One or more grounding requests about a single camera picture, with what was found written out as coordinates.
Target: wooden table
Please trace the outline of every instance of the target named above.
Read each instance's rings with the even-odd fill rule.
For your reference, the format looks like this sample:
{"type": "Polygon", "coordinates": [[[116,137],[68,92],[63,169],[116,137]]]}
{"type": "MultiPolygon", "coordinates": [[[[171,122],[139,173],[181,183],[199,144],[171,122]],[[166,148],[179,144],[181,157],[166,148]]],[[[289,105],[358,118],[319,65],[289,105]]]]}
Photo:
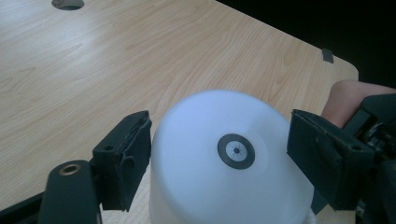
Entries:
{"type": "MultiPolygon", "coordinates": [[[[50,0],[0,7],[0,210],[45,189],[48,173],[92,149],[125,116],[163,114],[194,92],[242,91],[287,119],[320,114],[331,85],[358,71],[293,36],[213,0],[50,0]]],[[[105,223],[149,223],[149,169],[130,213],[105,223]]],[[[327,207],[318,223],[354,223],[327,207]]]]}

